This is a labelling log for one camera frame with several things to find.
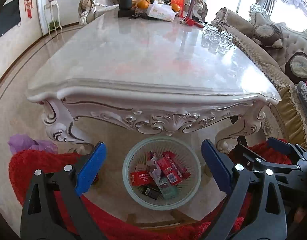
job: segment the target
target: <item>red shag rug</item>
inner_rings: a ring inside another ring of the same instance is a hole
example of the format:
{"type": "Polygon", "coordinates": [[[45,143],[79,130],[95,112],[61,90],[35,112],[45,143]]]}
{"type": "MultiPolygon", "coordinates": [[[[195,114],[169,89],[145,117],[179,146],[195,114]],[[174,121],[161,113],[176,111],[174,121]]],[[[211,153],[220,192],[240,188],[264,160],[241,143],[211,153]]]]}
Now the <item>red shag rug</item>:
{"type": "MultiPolygon", "coordinates": [[[[291,164],[291,161],[285,155],[274,151],[272,148],[269,148],[266,142],[250,147],[250,149],[264,157],[268,162],[291,164]]],[[[233,152],[231,152],[229,156],[232,161],[235,162],[233,152]]],[[[25,150],[13,155],[9,163],[9,179],[20,204],[23,204],[25,200],[26,191],[35,170],[41,169],[45,173],[57,172],[67,164],[76,163],[78,158],[79,155],[76,153],[55,155],[36,150],[25,150]]],[[[69,218],[62,198],[60,197],[60,193],[55,192],[55,196],[67,229],[73,233],[77,233],[69,218]]],[[[244,221],[244,217],[247,214],[251,198],[251,195],[246,196],[240,214],[232,228],[232,232],[240,229],[244,221]]],[[[122,238],[125,240],[198,239],[212,223],[212,220],[217,215],[223,204],[223,202],[221,202],[213,212],[197,223],[178,227],[175,229],[175,233],[173,234],[161,234],[131,226],[103,211],[84,196],[81,197],[81,200],[86,206],[86,209],[88,210],[92,219],[97,223],[98,227],[109,240],[119,240],[122,238]]]]}

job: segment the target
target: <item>sofa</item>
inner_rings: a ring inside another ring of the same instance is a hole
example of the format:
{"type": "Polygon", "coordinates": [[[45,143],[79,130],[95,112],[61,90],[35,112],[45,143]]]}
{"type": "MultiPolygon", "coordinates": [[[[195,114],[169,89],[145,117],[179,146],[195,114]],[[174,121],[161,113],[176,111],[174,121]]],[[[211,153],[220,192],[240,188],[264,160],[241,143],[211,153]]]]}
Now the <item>sofa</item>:
{"type": "Polygon", "coordinates": [[[250,21],[247,21],[231,10],[222,8],[212,25],[233,36],[234,44],[266,75],[282,98],[276,106],[265,106],[266,118],[262,122],[262,129],[266,137],[284,138],[307,149],[306,112],[294,82],[283,72],[285,64],[296,52],[307,55],[307,30],[300,33],[289,29],[285,23],[273,23],[267,11],[258,4],[251,5],[249,15],[250,21]],[[276,25],[281,31],[283,48],[257,44],[254,29],[259,24],[276,25]]]}
{"type": "MultiPolygon", "coordinates": [[[[183,10],[188,11],[190,0],[184,0],[183,10]]],[[[87,25],[106,11],[118,6],[117,0],[80,0],[78,6],[79,24],[87,25]]],[[[196,0],[192,13],[200,21],[204,21],[208,12],[207,4],[204,0],[196,0]]]]}

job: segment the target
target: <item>orange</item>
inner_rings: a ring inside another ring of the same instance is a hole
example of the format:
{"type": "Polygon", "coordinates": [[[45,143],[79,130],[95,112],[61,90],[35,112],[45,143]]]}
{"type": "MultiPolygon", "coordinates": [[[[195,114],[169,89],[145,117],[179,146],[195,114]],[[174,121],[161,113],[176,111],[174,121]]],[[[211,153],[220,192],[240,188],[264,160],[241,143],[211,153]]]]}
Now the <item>orange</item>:
{"type": "Polygon", "coordinates": [[[180,11],[180,6],[179,6],[178,4],[176,4],[176,3],[173,3],[173,4],[171,5],[171,8],[172,8],[172,10],[173,10],[174,12],[179,12],[179,11],[180,11]]]}
{"type": "Polygon", "coordinates": [[[146,1],[146,0],[141,0],[138,4],[137,4],[137,7],[139,9],[142,9],[142,10],[145,10],[147,9],[149,6],[149,3],[146,1]]]}

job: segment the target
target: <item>round decorative pillow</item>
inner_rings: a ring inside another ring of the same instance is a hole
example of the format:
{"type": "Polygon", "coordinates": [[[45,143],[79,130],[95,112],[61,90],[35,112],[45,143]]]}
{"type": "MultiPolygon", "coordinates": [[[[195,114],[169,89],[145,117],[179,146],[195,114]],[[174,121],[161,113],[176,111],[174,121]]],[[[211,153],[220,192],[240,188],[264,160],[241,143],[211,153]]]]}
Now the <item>round decorative pillow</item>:
{"type": "Polygon", "coordinates": [[[274,24],[255,26],[252,33],[252,40],[259,46],[277,49],[283,48],[281,31],[274,24]]]}
{"type": "Polygon", "coordinates": [[[300,81],[307,81],[307,55],[303,52],[296,52],[285,64],[285,74],[294,84],[300,81]]]}

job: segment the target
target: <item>coffee table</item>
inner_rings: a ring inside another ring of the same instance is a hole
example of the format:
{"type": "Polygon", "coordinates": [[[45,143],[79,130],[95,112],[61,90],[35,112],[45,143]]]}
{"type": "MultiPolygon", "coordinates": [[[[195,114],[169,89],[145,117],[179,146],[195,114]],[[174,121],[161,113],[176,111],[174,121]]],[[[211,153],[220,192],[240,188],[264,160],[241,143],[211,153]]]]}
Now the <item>coffee table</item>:
{"type": "Polygon", "coordinates": [[[274,86],[240,49],[223,51],[179,20],[118,18],[115,9],[80,29],[28,84],[47,135],[90,143],[80,117],[172,135],[238,116],[216,135],[225,151],[226,138],[258,131],[263,106],[281,100],[274,86]]]}

